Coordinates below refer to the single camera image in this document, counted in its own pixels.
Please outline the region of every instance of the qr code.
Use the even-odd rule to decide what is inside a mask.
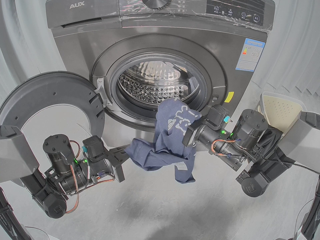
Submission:
[[[251,56],[259,57],[260,53],[261,53],[261,49],[253,48],[253,50],[251,52]]]

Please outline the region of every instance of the blue cloth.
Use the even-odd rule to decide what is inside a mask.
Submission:
[[[176,181],[195,182],[192,170],[196,148],[184,146],[182,139],[188,126],[201,118],[200,112],[190,109],[179,98],[169,98],[160,103],[155,117],[154,142],[134,138],[126,153],[146,171],[178,163],[174,166]]]

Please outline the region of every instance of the door hinge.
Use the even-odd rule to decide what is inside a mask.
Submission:
[[[97,89],[94,90],[96,94],[100,94],[100,97],[102,98],[102,105],[105,108],[106,106],[112,106],[112,102],[109,100],[106,90],[104,88],[104,78],[98,78],[97,79]]]

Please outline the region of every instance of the yellow warning label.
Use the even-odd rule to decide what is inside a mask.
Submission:
[[[235,93],[234,91],[230,91],[228,93],[228,97],[226,98],[226,100],[224,102],[229,103],[231,101],[234,93]]]

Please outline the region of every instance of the white basket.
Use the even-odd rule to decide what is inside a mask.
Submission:
[[[298,99],[264,91],[260,95],[257,110],[265,116],[269,125],[285,133],[300,111],[307,109]]]

